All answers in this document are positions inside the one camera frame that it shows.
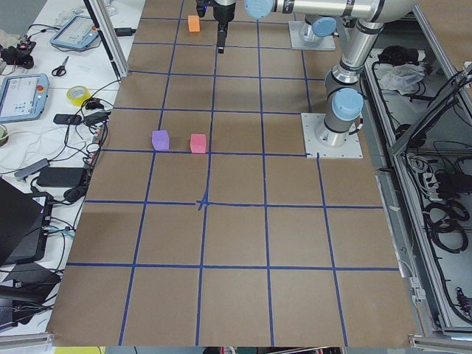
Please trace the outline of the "purple foam block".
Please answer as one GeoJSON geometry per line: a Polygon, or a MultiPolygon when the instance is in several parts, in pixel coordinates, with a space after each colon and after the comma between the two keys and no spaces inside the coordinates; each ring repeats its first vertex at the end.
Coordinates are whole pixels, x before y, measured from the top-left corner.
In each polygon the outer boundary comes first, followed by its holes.
{"type": "Polygon", "coordinates": [[[154,130],[151,135],[151,143],[156,151],[170,149],[170,136],[167,130],[154,130]]]}

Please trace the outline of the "grey usb hub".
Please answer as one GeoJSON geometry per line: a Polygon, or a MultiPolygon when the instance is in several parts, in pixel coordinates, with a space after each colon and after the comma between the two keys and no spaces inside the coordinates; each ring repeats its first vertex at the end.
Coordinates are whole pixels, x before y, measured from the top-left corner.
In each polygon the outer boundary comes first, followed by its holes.
{"type": "Polygon", "coordinates": [[[18,179],[26,179],[28,176],[38,173],[42,169],[48,166],[49,166],[49,160],[46,158],[43,158],[33,164],[23,167],[19,171],[15,172],[14,176],[18,179]]]}

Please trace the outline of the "pink foam block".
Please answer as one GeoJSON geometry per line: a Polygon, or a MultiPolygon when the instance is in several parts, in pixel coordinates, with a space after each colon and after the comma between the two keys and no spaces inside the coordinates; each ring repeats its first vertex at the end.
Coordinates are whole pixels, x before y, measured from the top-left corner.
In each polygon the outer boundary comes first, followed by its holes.
{"type": "Polygon", "coordinates": [[[207,137],[202,133],[192,133],[190,136],[191,153],[205,154],[207,152],[207,137]]]}

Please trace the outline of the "white cloth rag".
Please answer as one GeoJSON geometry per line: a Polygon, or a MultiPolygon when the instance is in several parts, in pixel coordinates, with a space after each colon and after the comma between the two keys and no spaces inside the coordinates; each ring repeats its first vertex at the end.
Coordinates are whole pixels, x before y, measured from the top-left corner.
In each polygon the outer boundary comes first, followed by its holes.
{"type": "Polygon", "coordinates": [[[414,64],[393,66],[379,80],[379,86],[382,90],[397,91],[402,95],[413,94],[425,75],[426,70],[422,66],[414,64]]]}

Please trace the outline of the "orange foam block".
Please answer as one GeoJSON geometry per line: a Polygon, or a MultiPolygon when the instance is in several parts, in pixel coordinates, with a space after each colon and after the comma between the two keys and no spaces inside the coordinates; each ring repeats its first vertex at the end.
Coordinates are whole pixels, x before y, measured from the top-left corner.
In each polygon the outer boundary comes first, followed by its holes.
{"type": "Polygon", "coordinates": [[[198,15],[187,16],[188,31],[191,33],[197,33],[201,31],[200,18],[198,15]]]}

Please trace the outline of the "black cloth bundle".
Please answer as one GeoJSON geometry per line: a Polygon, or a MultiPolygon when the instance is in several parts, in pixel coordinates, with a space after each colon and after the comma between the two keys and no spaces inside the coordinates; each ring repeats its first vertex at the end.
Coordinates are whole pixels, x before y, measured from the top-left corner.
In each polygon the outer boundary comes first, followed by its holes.
{"type": "Polygon", "coordinates": [[[393,66],[401,66],[407,63],[417,65],[419,52],[416,49],[404,46],[388,46],[379,55],[378,60],[393,66]]]}

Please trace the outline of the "black computer mouse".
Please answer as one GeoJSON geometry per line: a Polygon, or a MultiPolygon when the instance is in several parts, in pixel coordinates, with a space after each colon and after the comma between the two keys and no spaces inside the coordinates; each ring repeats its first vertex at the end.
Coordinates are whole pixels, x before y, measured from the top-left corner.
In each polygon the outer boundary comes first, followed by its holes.
{"type": "Polygon", "coordinates": [[[70,204],[73,204],[79,199],[81,199],[82,197],[84,197],[86,195],[86,192],[87,192],[87,189],[85,187],[76,186],[65,191],[65,193],[63,194],[63,197],[65,201],[69,202],[70,204]]]}

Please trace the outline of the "upper teach pendant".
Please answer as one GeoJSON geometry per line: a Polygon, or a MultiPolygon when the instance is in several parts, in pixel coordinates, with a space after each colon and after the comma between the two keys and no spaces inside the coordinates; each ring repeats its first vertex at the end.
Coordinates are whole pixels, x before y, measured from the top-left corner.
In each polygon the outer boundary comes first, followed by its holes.
{"type": "Polygon", "coordinates": [[[83,52],[91,47],[99,34],[91,18],[75,15],[49,40],[56,48],[83,52]]]}

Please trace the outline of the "black power adapter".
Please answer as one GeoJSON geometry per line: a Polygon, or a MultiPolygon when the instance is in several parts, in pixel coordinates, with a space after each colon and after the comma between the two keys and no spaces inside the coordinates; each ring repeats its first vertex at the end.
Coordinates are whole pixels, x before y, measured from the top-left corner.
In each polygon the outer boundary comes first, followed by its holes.
{"type": "Polygon", "coordinates": [[[75,187],[80,184],[83,173],[81,167],[45,167],[37,184],[40,187],[75,187]]]}

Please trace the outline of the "teach pendant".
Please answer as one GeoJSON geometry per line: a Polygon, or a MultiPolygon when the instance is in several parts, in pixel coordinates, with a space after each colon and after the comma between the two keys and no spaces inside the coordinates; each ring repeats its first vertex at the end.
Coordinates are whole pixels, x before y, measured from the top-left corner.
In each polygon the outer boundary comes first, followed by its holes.
{"type": "Polygon", "coordinates": [[[56,48],[83,52],[91,47],[99,34],[91,18],[75,15],[49,40],[56,48]]]}
{"type": "Polygon", "coordinates": [[[43,74],[23,74],[3,79],[1,123],[36,120],[44,111],[49,79],[43,74]]]}

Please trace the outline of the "black handled scissors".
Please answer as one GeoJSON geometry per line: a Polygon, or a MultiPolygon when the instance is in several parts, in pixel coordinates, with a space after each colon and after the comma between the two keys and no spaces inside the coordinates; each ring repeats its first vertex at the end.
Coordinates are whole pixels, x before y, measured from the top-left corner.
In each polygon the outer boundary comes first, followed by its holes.
{"type": "Polygon", "coordinates": [[[53,77],[62,77],[66,74],[66,64],[68,63],[68,60],[69,60],[69,56],[67,56],[61,65],[55,67],[52,71],[51,71],[51,75],[53,77]]]}

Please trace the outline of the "aluminium frame post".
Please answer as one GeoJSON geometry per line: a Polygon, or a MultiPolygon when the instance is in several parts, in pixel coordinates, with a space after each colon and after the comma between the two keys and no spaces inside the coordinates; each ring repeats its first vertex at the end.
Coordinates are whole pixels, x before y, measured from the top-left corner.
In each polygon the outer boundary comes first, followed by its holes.
{"type": "Polygon", "coordinates": [[[85,2],[87,3],[89,15],[91,16],[105,47],[105,51],[111,62],[114,73],[117,76],[117,79],[121,80],[128,75],[129,65],[118,41],[108,11],[103,1],[91,0],[85,2]]]}

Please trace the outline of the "black laptop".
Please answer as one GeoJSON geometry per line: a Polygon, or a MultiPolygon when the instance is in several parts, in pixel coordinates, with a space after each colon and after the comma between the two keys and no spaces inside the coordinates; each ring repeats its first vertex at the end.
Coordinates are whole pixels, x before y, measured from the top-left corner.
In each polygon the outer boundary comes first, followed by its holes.
{"type": "Polygon", "coordinates": [[[1,180],[1,265],[31,263],[44,257],[52,216],[52,196],[24,193],[1,180]]]}

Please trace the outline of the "yellow tape roll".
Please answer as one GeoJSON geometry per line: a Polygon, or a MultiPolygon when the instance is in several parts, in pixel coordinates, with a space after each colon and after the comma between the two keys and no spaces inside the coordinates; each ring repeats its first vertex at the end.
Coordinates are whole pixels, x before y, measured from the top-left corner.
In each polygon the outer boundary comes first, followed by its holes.
{"type": "Polygon", "coordinates": [[[80,107],[85,101],[91,98],[91,92],[85,86],[77,85],[71,87],[66,92],[66,97],[72,105],[80,107]]]}

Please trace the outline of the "lower teach pendant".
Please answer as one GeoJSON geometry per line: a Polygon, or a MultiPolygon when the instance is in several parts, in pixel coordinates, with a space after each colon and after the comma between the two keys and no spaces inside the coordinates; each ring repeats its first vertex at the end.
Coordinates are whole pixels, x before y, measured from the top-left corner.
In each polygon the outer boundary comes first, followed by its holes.
{"type": "Polygon", "coordinates": [[[49,79],[43,74],[23,74],[3,79],[1,123],[36,120],[44,111],[49,79]]]}

